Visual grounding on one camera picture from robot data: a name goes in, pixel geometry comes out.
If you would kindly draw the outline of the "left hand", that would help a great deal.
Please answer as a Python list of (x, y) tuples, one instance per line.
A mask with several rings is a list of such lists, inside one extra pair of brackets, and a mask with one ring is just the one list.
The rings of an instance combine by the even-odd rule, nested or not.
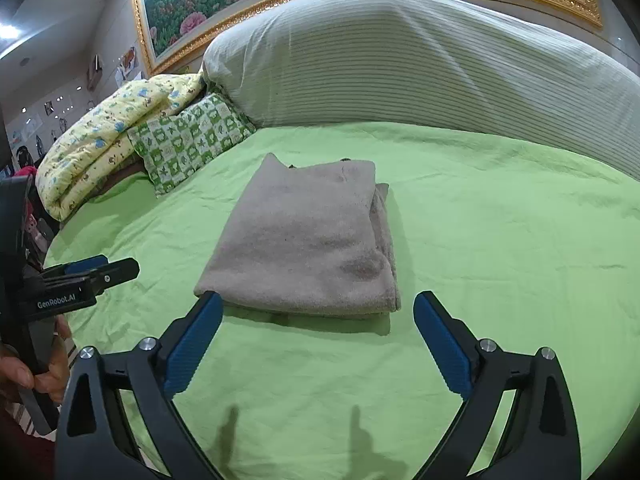
[(17, 355), (2, 344), (1, 401), (20, 402), (18, 388), (22, 387), (45, 393), (50, 396), (53, 402), (61, 403), (70, 377), (65, 343), (71, 336), (72, 332), (66, 318), (63, 315), (58, 315), (55, 318), (54, 339), (52, 340), (48, 368), (45, 373), (38, 375), (33, 375)]

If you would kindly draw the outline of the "red sleeve forearm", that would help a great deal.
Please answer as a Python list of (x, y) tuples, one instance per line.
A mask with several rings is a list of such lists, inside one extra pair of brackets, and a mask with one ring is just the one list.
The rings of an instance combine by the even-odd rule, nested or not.
[(1, 478), (53, 479), (54, 443), (26, 434), (1, 400)]

